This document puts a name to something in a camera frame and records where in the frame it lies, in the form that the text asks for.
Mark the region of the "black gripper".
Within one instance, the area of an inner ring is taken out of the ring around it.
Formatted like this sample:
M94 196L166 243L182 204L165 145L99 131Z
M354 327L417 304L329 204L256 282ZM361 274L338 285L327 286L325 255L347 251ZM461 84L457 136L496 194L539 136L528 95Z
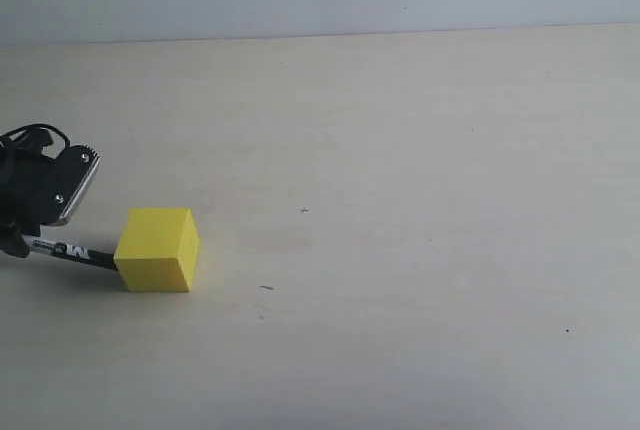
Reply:
M26 258L30 249L22 230L65 222L65 152L50 156L52 134L1 136L1 251Z

